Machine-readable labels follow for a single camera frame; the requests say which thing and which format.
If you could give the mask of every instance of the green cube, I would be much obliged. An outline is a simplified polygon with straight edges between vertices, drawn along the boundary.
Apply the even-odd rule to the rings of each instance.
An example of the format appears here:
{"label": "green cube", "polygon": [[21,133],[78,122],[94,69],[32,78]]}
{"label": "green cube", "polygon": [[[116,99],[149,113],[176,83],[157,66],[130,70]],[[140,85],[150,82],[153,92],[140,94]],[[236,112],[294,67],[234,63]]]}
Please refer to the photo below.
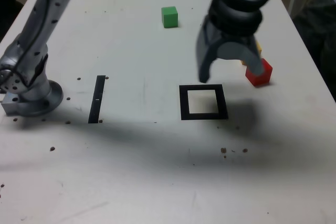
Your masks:
{"label": "green cube", "polygon": [[178,14],[175,6],[162,7],[161,14],[164,28],[178,27]]}

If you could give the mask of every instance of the black square frame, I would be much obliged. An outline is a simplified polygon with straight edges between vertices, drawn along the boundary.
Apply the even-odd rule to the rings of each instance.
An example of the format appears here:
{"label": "black square frame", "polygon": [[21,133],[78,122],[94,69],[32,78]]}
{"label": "black square frame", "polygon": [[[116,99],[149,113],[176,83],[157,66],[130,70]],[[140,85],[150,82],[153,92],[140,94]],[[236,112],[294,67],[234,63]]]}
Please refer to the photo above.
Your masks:
{"label": "black square frame", "polygon": [[[215,90],[218,113],[195,113],[189,111],[189,90]],[[224,97],[223,86],[215,85],[180,85],[181,120],[227,120],[228,114]]]}

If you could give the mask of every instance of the black strip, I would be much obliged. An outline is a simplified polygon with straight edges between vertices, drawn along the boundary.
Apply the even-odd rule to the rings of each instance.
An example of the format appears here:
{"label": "black strip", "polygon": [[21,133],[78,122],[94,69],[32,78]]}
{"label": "black strip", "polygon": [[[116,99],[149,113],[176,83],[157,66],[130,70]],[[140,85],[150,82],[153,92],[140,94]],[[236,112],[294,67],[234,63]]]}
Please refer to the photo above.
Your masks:
{"label": "black strip", "polygon": [[[218,113],[190,114],[188,90],[215,90]],[[181,85],[180,86],[181,120],[227,120],[228,114],[223,86],[218,85]]]}
{"label": "black strip", "polygon": [[89,123],[98,123],[101,100],[103,98],[105,76],[97,76],[95,91],[93,93]]}

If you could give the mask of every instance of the robotic arm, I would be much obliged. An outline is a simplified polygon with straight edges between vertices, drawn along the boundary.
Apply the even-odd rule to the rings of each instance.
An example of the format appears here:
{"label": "robotic arm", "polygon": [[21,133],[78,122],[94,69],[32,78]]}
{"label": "robotic arm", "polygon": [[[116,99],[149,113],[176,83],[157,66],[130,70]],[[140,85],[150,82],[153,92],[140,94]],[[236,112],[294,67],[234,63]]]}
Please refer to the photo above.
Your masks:
{"label": "robotic arm", "polygon": [[[37,0],[21,34],[1,57],[0,87],[7,91],[2,102],[7,115],[38,116],[62,102],[61,86],[46,76],[46,42],[69,1]],[[212,0],[196,45],[201,82],[208,80],[216,58],[241,59],[252,72],[263,72],[253,34],[266,1]]]}
{"label": "robotic arm", "polygon": [[21,34],[0,59],[0,87],[7,115],[38,116],[55,109],[62,88],[46,76],[48,41],[70,0],[37,0]]}
{"label": "robotic arm", "polygon": [[207,82],[209,69],[217,58],[245,62],[255,75],[264,72],[254,33],[268,0],[212,0],[196,44],[198,78]]}

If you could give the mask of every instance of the table surface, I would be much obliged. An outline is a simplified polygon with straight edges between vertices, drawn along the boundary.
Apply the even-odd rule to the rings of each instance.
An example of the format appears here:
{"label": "table surface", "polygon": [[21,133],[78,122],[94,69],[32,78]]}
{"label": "table surface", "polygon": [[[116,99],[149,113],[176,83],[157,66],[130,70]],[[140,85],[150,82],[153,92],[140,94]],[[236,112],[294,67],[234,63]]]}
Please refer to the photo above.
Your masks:
{"label": "table surface", "polygon": [[[71,100],[17,122],[0,111],[0,223],[336,222],[335,102],[281,0],[262,8],[256,34],[271,84],[254,88],[239,61],[217,60],[209,84],[223,85],[229,120],[181,121],[178,88],[200,84],[210,1],[70,1],[47,75]],[[165,6],[179,28],[163,28]],[[88,124],[98,75],[109,77],[103,123]]]}

